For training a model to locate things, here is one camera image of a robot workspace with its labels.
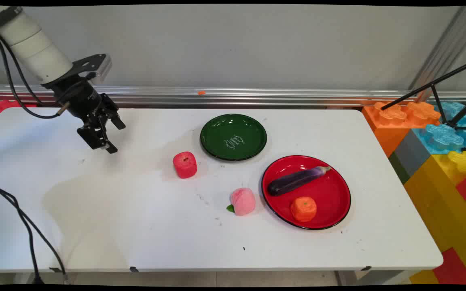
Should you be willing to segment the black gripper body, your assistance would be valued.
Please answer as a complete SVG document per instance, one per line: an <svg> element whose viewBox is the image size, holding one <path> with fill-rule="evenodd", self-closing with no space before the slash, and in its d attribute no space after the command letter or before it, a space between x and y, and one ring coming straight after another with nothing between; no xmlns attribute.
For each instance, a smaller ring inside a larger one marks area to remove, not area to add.
<svg viewBox="0 0 466 291"><path fill-rule="evenodd" d="M85 77L71 75L63 79L43 84L42 87L54 92L54 98L61 109L54 115L61 116L65 111L74 117L86 121L89 116L105 116L102 114L102 99L90 83L97 76L95 72Z"/></svg>

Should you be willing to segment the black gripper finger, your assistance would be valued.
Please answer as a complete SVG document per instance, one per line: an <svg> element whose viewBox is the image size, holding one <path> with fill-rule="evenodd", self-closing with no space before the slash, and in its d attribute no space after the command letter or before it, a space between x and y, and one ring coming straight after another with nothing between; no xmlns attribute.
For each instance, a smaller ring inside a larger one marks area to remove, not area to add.
<svg viewBox="0 0 466 291"><path fill-rule="evenodd" d="M87 143L87 145L95 149L106 150L109 154L114 154L118 149L109 141L106 134L107 116L89 116L82 127L76 132Z"/></svg>
<svg viewBox="0 0 466 291"><path fill-rule="evenodd" d="M105 114L106 118L111 120L118 130L125 129L126 125L118 114L119 108L115 102L105 93L100 94L100 97L102 99L102 114Z"/></svg>

